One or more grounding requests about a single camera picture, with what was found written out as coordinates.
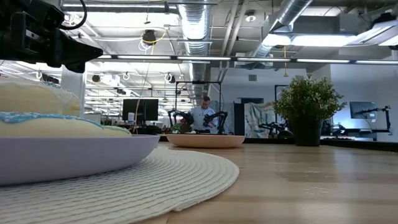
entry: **green plant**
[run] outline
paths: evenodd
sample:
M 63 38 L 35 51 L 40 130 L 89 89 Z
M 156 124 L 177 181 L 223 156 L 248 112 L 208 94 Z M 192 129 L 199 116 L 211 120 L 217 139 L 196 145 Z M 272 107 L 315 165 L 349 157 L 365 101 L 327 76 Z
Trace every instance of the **green plant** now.
M 173 125 L 173 126 L 170 128 L 170 130 L 171 130 L 171 131 L 180 131 L 180 127 L 181 127 L 181 124 L 175 124 L 175 125 Z
M 342 97 L 326 78 L 316 81 L 307 75 L 307 78 L 294 78 L 282 90 L 280 100 L 273 104 L 275 112 L 285 119 L 321 121 L 332 117 L 347 105 L 347 102 L 339 103 Z

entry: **potted plant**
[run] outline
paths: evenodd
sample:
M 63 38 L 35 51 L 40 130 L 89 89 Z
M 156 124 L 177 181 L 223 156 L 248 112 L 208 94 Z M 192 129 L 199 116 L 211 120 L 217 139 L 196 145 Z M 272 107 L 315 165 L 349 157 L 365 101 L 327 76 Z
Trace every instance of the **potted plant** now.
M 342 97 L 326 78 L 316 81 L 308 74 L 294 78 L 273 104 L 275 112 L 289 121 L 296 145 L 319 146 L 322 121 L 345 107 L 347 102 L 339 103 Z

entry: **yellow cable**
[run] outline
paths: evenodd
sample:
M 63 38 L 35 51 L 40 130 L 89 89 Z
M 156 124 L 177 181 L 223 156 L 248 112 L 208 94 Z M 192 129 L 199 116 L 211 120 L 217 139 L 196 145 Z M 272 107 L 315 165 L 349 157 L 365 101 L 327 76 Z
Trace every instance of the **yellow cable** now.
M 155 49 L 155 45 L 152 46 L 152 50 L 150 52 L 151 55 L 154 53 L 154 49 Z M 137 134 L 138 134 L 138 129 L 137 129 L 138 106 L 139 106 L 139 102 L 141 100 L 142 92 L 144 91 L 145 83 L 147 82 L 147 77 L 148 77 L 148 73 L 149 73 L 149 67 L 150 67 L 150 63 L 148 64 L 147 73 L 145 74 L 144 83 L 142 84 L 141 92 L 140 92 L 140 94 L 138 96 L 138 101 L 137 101 L 137 106 L 136 106 L 136 114 L 135 114 L 135 118 L 134 118 L 134 128 L 133 128 L 132 131 L 133 131 L 133 133 L 134 133 L 134 131 L 136 131 Z
M 285 58 L 286 58 L 286 46 L 284 46 L 284 54 L 285 54 Z M 287 74 L 287 63 L 285 62 L 285 75 L 284 77 L 289 77 L 289 75 Z

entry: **donut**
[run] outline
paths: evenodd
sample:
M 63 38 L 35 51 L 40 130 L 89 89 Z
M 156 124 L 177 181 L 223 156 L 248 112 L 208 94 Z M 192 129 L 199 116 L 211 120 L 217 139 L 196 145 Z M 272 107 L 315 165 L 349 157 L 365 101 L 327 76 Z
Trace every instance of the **donut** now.
M 78 116 L 80 100 L 53 83 L 0 77 L 0 111 Z
M 76 116 L 0 112 L 0 137 L 107 137 L 102 125 Z
M 117 126 L 103 126 L 104 132 L 109 137 L 128 137 L 131 133 L 126 128 L 121 128 Z

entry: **white t-shirt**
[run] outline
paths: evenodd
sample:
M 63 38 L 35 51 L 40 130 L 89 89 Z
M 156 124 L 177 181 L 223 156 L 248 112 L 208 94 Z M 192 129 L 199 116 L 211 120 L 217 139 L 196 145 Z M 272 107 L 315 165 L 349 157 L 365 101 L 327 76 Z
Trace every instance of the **white t-shirt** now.
M 205 115 L 212 115 L 215 114 L 214 110 L 211 108 L 202 109 L 201 106 L 196 108 L 192 108 L 190 111 L 191 115 L 193 116 L 193 125 L 195 130 L 204 131 L 207 129 L 211 129 L 211 127 L 205 127 L 203 125 Z M 211 121 L 215 126 L 218 124 L 218 118 L 215 118 Z

